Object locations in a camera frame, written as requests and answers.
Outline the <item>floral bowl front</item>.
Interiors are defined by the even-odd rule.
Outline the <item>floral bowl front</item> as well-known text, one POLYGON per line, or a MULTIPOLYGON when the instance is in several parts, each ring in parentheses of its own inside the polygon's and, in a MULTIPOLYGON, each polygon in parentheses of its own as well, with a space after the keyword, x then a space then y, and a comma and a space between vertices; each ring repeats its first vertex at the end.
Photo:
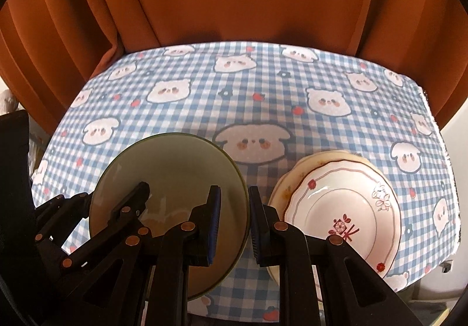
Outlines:
POLYGON ((192 134, 158 134, 140 140, 102 173, 90 205, 91 236, 104 230, 113 208, 140 182, 148 184, 150 194, 139 219, 155 237, 187 221, 190 211, 206 202, 212 186, 221 189, 214 262, 208 268, 189 270, 188 297, 208 293, 235 267, 247 242, 248 194, 238 167, 214 143, 192 134))

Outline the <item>blue checkered bear tablecloth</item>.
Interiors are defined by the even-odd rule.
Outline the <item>blue checkered bear tablecloth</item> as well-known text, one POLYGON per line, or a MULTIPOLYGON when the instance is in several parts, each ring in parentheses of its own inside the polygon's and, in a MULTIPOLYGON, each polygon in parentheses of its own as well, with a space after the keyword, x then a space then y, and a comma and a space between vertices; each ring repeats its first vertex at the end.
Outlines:
POLYGON ((33 176, 36 204, 91 192, 122 150, 183 132, 229 149, 268 198, 302 157, 343 149, 383 172, 398 196, 401 240, 386 277, 398 289, 454 254, 461 221, 450 158, 426 92, 383 66, 301 46, 211 42, 130 54, 89 80, 33 176))

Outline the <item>orange curtain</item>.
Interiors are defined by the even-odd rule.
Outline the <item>orange curtain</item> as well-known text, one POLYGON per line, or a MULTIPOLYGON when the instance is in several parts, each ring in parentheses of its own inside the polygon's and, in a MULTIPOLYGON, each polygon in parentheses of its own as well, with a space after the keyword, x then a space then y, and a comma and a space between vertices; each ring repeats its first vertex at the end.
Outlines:
POLYGON ((467 99, 460 0, 6 0, 1 78, 54 131, 80 89, 125 54, 256 40, 347 54, 403 73, 440 126, 467 99))

